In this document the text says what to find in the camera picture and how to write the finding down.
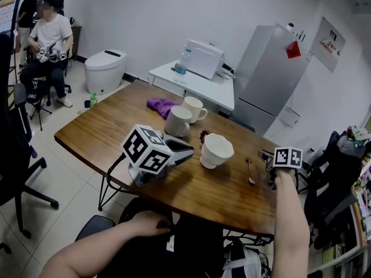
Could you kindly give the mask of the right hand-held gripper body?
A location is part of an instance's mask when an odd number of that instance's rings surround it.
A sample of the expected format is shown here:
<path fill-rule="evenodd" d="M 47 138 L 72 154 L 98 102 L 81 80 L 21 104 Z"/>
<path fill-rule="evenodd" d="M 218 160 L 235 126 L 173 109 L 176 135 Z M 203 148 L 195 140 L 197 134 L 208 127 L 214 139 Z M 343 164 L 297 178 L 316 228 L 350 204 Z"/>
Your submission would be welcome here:
<path fill-rule="evenodd" d="M 259 150 L 258 157 L 265 162 L 265 170 L 269 174 L 268 186 L 272 191 L 276 191 L 275 170 L 283 168 L 294 170 L 296 190 L 299 190 L 299 170 L 302 167 L 302 150 L 295 147 L 276 147 L 274 152 Z"/>

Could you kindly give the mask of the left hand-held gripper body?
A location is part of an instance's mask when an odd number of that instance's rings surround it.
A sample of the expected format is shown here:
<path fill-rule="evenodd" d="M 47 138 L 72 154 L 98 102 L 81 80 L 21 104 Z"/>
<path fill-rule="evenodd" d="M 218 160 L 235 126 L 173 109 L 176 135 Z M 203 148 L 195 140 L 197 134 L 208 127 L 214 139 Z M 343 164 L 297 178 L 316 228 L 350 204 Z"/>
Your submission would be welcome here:
<path fill-rule="evenodd" d="M 194 147 L 189 143 L 136 124 L 122 143 L 129 159 L 128 172 L 137 187 L 166 178 L 170 169 L 192 158 Z"/>

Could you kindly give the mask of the person's left hand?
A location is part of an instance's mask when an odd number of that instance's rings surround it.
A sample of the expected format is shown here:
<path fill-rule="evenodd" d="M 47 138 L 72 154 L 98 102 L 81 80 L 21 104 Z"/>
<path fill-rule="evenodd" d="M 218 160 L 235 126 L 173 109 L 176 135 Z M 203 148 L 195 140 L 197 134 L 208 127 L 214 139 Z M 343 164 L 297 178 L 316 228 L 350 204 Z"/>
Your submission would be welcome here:
<path fill-rule="evenodd" d="M 136 236 L 151 237 L 164 235 L 170 232 L 169 219 L 153 211 L 142 211 L 136 214 L 130 221 Z"/>

